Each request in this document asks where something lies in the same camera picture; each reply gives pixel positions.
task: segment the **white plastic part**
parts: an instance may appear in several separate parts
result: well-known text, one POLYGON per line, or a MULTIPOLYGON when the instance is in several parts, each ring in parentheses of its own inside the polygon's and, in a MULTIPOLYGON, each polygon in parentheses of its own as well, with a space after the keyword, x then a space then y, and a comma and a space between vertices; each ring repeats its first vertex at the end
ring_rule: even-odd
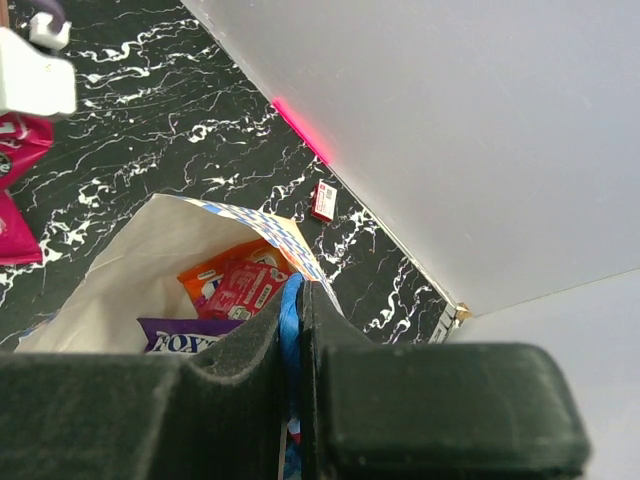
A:
POLYGON ((75 110, 71 62, 44 55, 12 30, 0 27, 0 115, 17 112, 57 120, 75 110))
POLYGON ((42 47, 62 50, 69 45, 71 22, 65 22, 62 30, 58 34, 54 34, 49 29, 52 20, 53 16, 50 13, 36 13, 29 24, 29 41, 42 47))

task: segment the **black marble floor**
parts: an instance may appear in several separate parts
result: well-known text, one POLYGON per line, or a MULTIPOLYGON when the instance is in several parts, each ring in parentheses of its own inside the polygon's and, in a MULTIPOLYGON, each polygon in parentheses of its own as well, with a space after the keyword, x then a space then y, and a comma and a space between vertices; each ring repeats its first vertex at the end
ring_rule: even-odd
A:
MULTIPOLYGON (((12 189, 46 260, 0 267, 0 349, 60 308, 156 192, 294 218, 350 321, 379 342, 430 337, 445 301, 178 0, 65 6, 78 113, 12 189), (339 188, 331 224, 309 218, 319 179, 339 188)), ((27 13, 11 10, 14 27, 27 13)))

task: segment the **orange snack packet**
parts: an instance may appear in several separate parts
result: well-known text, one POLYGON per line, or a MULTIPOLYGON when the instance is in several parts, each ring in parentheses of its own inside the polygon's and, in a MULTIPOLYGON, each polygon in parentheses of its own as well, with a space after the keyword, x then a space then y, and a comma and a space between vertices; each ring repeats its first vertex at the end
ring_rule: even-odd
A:
POLYGON ((284 272, 294 272, 280 250, 264 238, 236 245, 178 275, 178 280, 187 291, 199 318, 206 318, 204 316, 206 313, 203 311, 205 304, 220 285, 225 272, 233 268, 233 265, 240 260, 264 263, 284 272))

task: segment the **white wall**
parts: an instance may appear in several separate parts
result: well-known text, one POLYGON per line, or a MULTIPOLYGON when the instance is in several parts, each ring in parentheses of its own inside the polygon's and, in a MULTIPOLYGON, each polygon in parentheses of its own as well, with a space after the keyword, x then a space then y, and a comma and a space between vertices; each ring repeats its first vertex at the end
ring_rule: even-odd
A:
POLYGON ((547 350, 572 387, 594 447, 588 480, 640 478, 640 271, 467 320, 454 342, 547 350))
POLYGON ((184 1, 474 313, 640 267, 640 2, 184 1))

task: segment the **blue strap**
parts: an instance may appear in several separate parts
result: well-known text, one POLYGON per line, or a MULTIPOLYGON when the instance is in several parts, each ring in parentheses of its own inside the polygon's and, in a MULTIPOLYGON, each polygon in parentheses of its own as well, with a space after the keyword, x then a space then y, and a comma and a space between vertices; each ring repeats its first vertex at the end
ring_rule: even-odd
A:
POLYGON ((297 417, 298 384, 300 382, 300 318, 297 309, 297 297, 304 277, 295 273, 289 277, 282 292, 280 306, 280 348, 287 375, 290 414, 297 417))

